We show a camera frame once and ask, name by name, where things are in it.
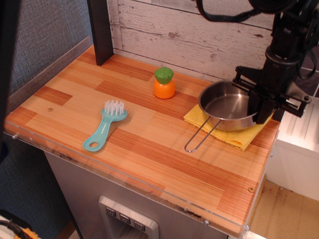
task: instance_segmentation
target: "wooden floor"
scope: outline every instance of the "wooden floor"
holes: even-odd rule
[[[319,202],[266,180],[250,230],[267,239],[319,239]]]

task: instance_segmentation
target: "turquoise brush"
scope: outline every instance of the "turquoise brush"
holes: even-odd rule
[[[104,109],[101,110],[101,113],[102,121],[100,126],[95,133],[83,143],[83,147],[90,152],[96,152],[103,147],[112,122],[124,120],[128,115],[124,109],[124,103],[119,101],[114,102],[113,100],[111,102],[105,102]]]

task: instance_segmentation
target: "toy carrot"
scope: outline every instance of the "toy carrot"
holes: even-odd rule
[[[161,99],[168,99],[175,94],[175,82],[172,79],[174,71],[168,67],[158,68],[155,73],[154,95]]]

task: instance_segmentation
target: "stainless steel saucepan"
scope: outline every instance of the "stainless steel saucepan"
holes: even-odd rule
[[[215,129],[239,131],[253,126],[255,124],[253,116],[256,113],[247,115],[248,99],[247,92],[233,86],[232,81],[220,81],[206,87],[199,95],[198,104],[208,117],[187,142],[185,150],[195,152]],[[187,149],[189,143],[207,122],[212,125],[212,130],[195,149]]]

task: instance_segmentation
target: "yellow cloth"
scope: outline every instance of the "yellow cloth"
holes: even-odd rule
[[[263,129],[270,118],[271,117],[269,117],[264,124],[256,124],[251,128],[241,131],[227,132],[215,129],[211,135],[239,150],[245,151],[250,142]],[[184,120],[196,127],[201,127],[201,125],[207,120],[207,114],[205,114],[197,104],[184,116]],[[206,123],[202,130],[210,132],[212,128],[213,127],[210,124]]]

